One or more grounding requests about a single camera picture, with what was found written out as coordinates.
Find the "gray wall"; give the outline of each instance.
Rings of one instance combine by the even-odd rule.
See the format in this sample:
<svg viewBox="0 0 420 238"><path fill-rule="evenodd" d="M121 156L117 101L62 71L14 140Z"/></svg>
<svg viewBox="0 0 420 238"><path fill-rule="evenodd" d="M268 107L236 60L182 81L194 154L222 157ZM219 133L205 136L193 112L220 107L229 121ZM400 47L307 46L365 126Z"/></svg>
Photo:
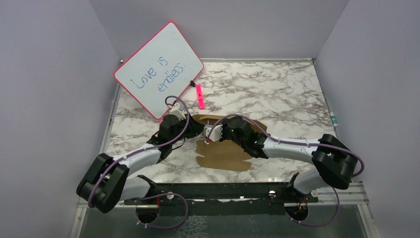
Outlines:
<svg viewBox="0 0 420 238"><path fill-rule="evenodd" d="M173 20L202 58L315 58L347 0L90 0L118 56Z"/></svg>
<svg viewBox="0 0 420 238"><path fill-rule="evenodd" d="M0 237L68 237L118 57L87 0L0 1Z"/></svg>
<svg viewBox="0 0 420 238"><path fill-rule="evenodd" d="M381 237L418 237L420 1L349 0L315 62Z"/></svg>

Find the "marble tabletop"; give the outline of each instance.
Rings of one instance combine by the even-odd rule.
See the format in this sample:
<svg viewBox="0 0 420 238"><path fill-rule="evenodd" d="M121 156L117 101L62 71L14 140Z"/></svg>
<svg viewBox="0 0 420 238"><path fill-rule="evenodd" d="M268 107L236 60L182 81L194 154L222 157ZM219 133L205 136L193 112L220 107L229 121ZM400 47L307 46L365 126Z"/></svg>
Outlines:
<svg viewBox="0 0 420 238"><path fill-rule="evenodd" d="M270 134L284 138L334 134L312 62L206 62L196 83L201 84L206 109L199 110L195 88L191 87L181 99L192 115L243 114L267 125ZM156 131L158 122L122 89L107 153L137 149ZM164 161L132 176L145 175L155 182L288 181L295 172L312 168L283 158L252 158L246 172L202 168L195 152L199 139L203 138L187 139Z"/></svg>

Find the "pink marker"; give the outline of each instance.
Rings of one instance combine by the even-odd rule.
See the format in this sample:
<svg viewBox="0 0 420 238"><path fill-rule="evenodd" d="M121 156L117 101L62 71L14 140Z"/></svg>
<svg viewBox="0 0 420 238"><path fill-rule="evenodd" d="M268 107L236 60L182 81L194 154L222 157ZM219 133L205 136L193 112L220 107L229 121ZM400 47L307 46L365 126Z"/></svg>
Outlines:
<svg viewBox="0 0 420 238"><path fill-rule="evenodd" d="M198 107L202 110L205 108L205 106L204 106L203 93L201 91L200 84L196 84L196 90L197 90Z"/></svg>

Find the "cardboard piece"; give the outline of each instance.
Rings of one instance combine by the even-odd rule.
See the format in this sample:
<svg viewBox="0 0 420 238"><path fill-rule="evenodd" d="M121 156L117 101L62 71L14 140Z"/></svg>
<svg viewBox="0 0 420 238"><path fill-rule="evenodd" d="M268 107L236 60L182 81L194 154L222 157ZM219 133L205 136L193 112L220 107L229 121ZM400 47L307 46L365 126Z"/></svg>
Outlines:
<svg viewBox="0 0 420 238"><path fill-rule="evenodd" d="M213 125L223 116L198 114L192 117L201 124ZM255 122L261 126L261 128L267 130L266 125L257 120ZM262 132L254 125L251 125L251 127L256 132ZM197 163L201 167L239 172L247 171L251 167L251 163L246 162L245 160L252 157L244 152L240 146L230 140L210 142L209 145L205 144L204 140L199 140L197 141L196 152L204 156L196 157Z"/></svg>

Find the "brown cardboard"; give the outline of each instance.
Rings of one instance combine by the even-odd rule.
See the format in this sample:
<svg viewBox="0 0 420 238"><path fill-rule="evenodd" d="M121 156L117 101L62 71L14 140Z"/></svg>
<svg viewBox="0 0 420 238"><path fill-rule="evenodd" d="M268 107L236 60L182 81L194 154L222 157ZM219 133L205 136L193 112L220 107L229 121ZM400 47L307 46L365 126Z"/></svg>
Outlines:
<svg viewBox="0 0 420 238"><path fill-rule="evenodd" d="M198 114L192 117L201 124L213 125L223 116ZM261 126L261 128L267 130L266 125L257 120L255 122ZM261 132L256 126L251 125L251 127L254 131ZM230 140L210 142L209 145L205 144L204 140L199 140L197 141L196 152L204 156L197 156L197 163L201 167L240 172L247 171L251 167L251 163L245 161L250 159L251 156Z"/></svg>

